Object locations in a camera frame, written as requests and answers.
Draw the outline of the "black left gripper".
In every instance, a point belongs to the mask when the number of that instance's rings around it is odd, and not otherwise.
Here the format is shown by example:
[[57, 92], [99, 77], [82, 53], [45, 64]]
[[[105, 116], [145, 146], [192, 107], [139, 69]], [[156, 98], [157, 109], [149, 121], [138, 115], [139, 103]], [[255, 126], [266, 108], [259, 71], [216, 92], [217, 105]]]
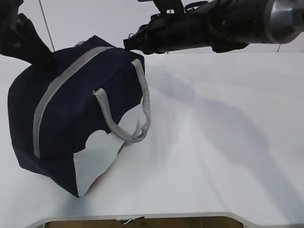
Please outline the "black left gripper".
[[37, 34], [33, 23], [19, 13], [22, 0], [0, 2], [0, 53], [47, 69], [55, 62], [54, 53]]

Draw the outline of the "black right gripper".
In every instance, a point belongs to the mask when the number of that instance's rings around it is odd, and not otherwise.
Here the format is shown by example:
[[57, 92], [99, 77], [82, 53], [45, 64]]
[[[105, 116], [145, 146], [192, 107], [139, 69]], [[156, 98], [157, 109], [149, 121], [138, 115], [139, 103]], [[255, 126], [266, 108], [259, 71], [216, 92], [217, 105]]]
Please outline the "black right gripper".
[[202, 16], [195, 12], [208, 4], [207, 0], [186, 6], [180, 0], [154, 0], [153, 3], [159, 13], [123, 40], [126, 50], [150, 55], [209, 46], [206, 25], [201, 21]]

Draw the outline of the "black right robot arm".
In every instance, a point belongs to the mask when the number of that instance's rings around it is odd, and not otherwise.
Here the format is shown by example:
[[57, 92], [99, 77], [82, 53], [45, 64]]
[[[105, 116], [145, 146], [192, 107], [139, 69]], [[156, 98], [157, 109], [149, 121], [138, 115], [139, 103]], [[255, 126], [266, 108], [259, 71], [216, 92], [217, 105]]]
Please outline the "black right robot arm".
[[156, 0], [159, 13], [124, 40], [127, 50], [163, 54], [211, 47], [216, 53], [250, 44], [287, 44], [304, 30], [301, 0]]

